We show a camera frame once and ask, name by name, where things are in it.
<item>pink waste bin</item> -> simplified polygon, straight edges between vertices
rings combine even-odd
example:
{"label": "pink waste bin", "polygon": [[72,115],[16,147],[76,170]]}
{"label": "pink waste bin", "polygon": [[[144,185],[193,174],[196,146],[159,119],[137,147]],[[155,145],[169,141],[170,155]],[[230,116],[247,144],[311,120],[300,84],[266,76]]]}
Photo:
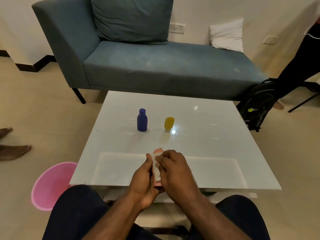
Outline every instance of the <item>pink waste bin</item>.
{"label": "pink waste bin", "polygon": [[66,161],[46,170],[35,182],[31,202],[39,210],[50,211],[70,185],[77,163]]}

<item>sofa seat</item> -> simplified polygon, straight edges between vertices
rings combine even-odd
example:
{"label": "sofa seat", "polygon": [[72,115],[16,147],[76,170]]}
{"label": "sofa seat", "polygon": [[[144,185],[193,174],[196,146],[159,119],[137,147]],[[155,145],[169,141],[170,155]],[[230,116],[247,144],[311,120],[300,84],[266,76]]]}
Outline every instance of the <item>sofa seat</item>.
{"label": "sofa seat", "polygon": [[91,89],[220,100],[240,100],[266,79],[243,53],[176,42],[101,41],[83,65]]}

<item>blue pillow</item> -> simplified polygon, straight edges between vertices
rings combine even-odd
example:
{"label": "blue pillow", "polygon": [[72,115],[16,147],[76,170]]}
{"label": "blue pillow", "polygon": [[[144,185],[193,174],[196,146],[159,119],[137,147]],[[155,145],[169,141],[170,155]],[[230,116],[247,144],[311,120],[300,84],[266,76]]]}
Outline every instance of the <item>blue pillow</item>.
{"label": "blue pillow", "polygon": [[174,0],[91,0],[102,39],[166,44]]}

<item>white earphone cable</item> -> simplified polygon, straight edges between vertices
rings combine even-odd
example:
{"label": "white earphone cable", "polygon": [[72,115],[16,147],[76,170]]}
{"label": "white earphone cable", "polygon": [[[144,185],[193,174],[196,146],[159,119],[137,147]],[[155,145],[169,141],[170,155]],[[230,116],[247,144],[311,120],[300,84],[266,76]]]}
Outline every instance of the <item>white earphone cable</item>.
{"label": "white earphone cable", "polygon": [[312,26],[313,26],[313,24],[310,25],[310,26],[306,29],[306,31],[304,32],[304,35],[309,35],[309,36],[311,36],[312,38],[314,38],[314,39],[316,39],[316,40],[320,40],[320,38],[313,37],[311,34],[308,33],[309,29],[310,29]]}

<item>dark pants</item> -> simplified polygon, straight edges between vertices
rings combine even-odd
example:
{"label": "dark pants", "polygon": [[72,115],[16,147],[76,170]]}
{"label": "dark pants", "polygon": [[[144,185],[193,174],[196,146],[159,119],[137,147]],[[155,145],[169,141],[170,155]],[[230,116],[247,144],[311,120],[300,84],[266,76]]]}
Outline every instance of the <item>dark pants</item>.
{"label": "dark pants", "polygon": [[[320,38],[320,24],[315,23],[308,33]],[[295,57],[276,80],[275,99],[286,96],[318,72],[320,72],[320,40],[306,35]]]}
{"label": "dark pants", "polygon": [[[270,240],[266,225],[257,207],[241,195],[230,196],[216,207],[252,240]],[[108,206],[89,186],[77,185],[66,190],[55,204],[43,240],[81,240],[108,211]],[[127,239],[159,240],[134,224]],[[196,229],[186,238],[201,240]]]}

